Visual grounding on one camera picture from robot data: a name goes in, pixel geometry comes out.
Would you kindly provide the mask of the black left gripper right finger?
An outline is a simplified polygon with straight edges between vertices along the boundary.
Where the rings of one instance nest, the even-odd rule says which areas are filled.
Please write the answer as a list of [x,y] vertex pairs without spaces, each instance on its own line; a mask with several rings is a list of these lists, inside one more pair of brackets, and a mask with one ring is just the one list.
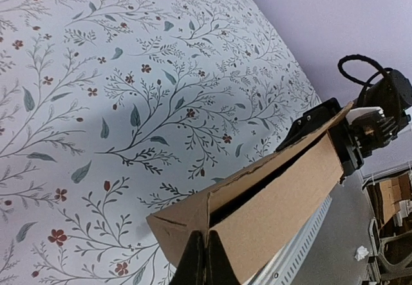
[[217,231],[209,233],[206,249],[205,283],[208,285],[240,285]]

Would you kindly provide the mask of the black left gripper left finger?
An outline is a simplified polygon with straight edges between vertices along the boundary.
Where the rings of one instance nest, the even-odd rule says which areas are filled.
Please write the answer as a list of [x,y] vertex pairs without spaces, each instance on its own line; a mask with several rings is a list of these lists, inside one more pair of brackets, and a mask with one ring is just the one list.
[[205,281],[206,248],[202,233],[191,232],[180,262],[174,273],[172,285],[202,285]]

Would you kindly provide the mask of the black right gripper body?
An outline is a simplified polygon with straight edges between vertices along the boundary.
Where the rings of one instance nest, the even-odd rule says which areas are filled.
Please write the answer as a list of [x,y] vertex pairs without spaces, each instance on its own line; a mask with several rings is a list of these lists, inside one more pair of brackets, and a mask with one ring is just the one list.
[[393,117],[358,117],[352,124],[344,119],[332,127],[329,135],[342,165],[342,177],[359,170],[374,150],[386,147],[395,131]]

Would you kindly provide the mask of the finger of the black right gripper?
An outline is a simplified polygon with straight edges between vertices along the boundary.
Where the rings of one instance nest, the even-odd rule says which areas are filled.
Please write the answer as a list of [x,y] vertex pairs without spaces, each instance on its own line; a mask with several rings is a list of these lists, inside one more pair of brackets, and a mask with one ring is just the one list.
[[330,98],[322,104],[306,111],[300,118],[292,123],[286,138],[276,148],[276,152],[281,152],[306,135],[316,131],[332,119],[340,110],[341,106],[338,100],[336,98]]

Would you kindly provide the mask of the brown cardboard box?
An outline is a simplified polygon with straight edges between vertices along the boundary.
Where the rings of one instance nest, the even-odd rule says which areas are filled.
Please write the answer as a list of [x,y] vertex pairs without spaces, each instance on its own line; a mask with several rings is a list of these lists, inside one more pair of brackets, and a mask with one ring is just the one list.
[[227,179],[148,216],[166,259],[177,268],[189,236],[217,231],[240,284],[248,281],[309,220],[343,169],[329,130],[346,105],[316,131]]

